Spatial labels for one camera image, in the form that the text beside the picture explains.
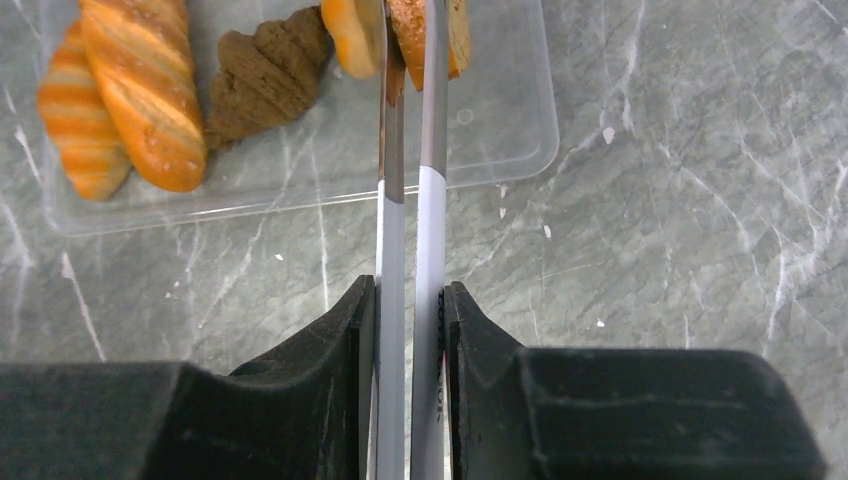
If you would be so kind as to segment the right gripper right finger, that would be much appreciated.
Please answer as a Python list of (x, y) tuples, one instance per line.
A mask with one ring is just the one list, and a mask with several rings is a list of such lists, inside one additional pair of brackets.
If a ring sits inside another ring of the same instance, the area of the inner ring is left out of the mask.
[(456, 479), (823, 479), (783, 378), (734, 350), (528, 347), (442, 294)]

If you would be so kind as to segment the round sliced bread piece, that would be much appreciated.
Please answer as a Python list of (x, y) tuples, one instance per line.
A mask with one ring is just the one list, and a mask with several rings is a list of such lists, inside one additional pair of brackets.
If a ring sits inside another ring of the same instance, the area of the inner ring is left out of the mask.
[[(388, 7), (401, 53), (406, 63), (412, 84), (418, 92), (423, 91), (426, 1), (389, 0)], [(458, 78), (471, 61), (471, 32), (465, 0), (446, 2), (448, 14), (448, 77)]]

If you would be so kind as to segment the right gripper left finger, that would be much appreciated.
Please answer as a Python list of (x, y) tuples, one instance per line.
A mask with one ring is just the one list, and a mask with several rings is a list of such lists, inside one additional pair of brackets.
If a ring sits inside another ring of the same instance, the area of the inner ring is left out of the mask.
[(362, 479), (375, 281), (227, 375), (186, 361), (5, 364), (5, 479)]

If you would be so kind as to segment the yellow bread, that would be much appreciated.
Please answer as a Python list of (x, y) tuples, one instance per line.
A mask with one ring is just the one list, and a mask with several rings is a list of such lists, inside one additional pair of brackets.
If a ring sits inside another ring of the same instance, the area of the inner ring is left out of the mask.
[(322, 0), (320, 12), (342, 70), (356, 79), (376, 75), (382, 55), (382, 2)]

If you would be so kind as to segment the long orange baguette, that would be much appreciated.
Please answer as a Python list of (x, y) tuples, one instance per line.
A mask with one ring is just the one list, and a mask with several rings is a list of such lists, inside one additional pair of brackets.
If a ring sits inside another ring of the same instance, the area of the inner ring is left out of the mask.
[(208, 149), (182, 1), (82, 1), (97, 88), (138, 174), (170, 192), (203, 181)]

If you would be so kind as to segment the small striped orange croissant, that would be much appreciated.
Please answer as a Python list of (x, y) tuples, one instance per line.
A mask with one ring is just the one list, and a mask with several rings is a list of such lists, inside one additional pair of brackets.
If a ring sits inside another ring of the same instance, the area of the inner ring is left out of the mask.
[(109, 199), (132, 164), (98, 93), (78, 21), (71, 23), (55, 50), (36, 103), (76, 193), (90, 201)]

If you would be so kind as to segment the round brown bread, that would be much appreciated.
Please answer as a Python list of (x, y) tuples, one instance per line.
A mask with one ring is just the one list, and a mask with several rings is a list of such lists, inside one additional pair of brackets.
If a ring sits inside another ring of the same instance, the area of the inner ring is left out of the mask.
[(328, 57), (329, 34), (317, 6), (262, 22), (251, 35), (221, 36), (219, 69), (209, 84), (207, 146), (228, 150), (293, 123), (316, 103)]

